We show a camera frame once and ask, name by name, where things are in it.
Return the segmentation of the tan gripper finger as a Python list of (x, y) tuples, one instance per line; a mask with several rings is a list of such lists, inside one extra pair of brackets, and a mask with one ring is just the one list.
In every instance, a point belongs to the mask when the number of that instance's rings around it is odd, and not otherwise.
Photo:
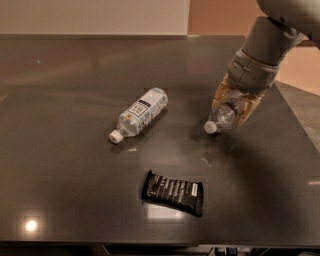
[(237, 98), (237, 115), (235, 126), (242, 126), (261, 103), (265, 92), (259, 94), (241, 94)]
[(219, 104), (231, 99), (236, 93), (237, 89), (231, 84), (229, 76), (225, 75), (215, 92), (211, 109), (215, 109)]

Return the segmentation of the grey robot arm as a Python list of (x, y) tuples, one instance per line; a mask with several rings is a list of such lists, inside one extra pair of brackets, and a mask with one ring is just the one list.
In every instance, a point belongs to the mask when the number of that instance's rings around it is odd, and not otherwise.
[(273, 85), (285, 55), (304, 38), (320, 48), (320, 0), (256, 0), (259, 16), (228, 64), (204, 128), (241, 126)]

